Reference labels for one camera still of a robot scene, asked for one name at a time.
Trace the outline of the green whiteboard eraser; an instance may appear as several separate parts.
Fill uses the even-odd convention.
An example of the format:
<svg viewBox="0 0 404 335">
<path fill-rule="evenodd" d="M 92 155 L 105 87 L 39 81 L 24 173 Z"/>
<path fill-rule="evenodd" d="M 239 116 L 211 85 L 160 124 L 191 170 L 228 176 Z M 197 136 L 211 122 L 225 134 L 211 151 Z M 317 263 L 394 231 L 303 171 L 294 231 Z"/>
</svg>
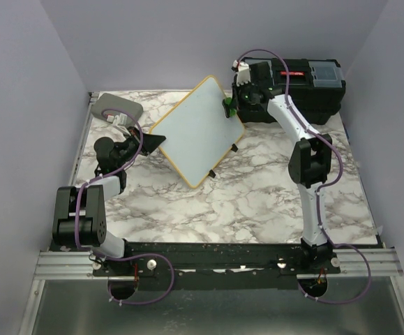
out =
<svg viewBox="0 0 404 335">
<path fill-rule="evenodd" d="M 231 97 L 224 98 L 222 101 L 222 106 L 225 112 L 225 117 L 227 119 L 237 114 L 236 103 L 233 98 Z"/>
</svg>

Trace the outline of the yellow framed whiteboard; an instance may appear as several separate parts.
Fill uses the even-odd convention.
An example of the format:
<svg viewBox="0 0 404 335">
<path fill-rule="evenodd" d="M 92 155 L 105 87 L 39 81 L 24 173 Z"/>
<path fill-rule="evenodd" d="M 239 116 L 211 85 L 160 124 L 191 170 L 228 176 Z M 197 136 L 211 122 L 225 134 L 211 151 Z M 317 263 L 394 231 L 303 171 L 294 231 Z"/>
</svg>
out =
<svg viewBox="0 0 404 335">
<path fill-rule="evenodd" d="M 149 130 L 166 137 L 159 149 L 190 188 L 197 188 L 245 133 L 238 116 L 225 116 L 225 98 L 210 75 Z"/>
</svg>

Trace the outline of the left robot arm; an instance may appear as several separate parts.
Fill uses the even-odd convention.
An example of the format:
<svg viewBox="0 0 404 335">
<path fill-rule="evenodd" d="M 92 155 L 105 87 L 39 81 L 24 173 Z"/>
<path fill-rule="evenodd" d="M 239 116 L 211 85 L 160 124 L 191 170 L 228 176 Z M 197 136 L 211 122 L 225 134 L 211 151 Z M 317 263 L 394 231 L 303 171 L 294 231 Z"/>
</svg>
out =
<svg viewBox="0 0 404 335">
<path fill-rule="evenodd" d="M 109 137 L 93 145 L 97 167 L 95 177 L 82 186 L 64 186 L 57 190 L 52 239 L 57 246 L 87 248 L 109 258 L 109 267 L 124 276 L 133 267 L 126 252 L 126 241 L 108 231 L 105 202 L 122 194 L 127 186 L 126 169 L 137 156 L 148 156 L 166 141 L 164 135 L 144 134 L 129 127 L 123 142 Z"/>
</svg>

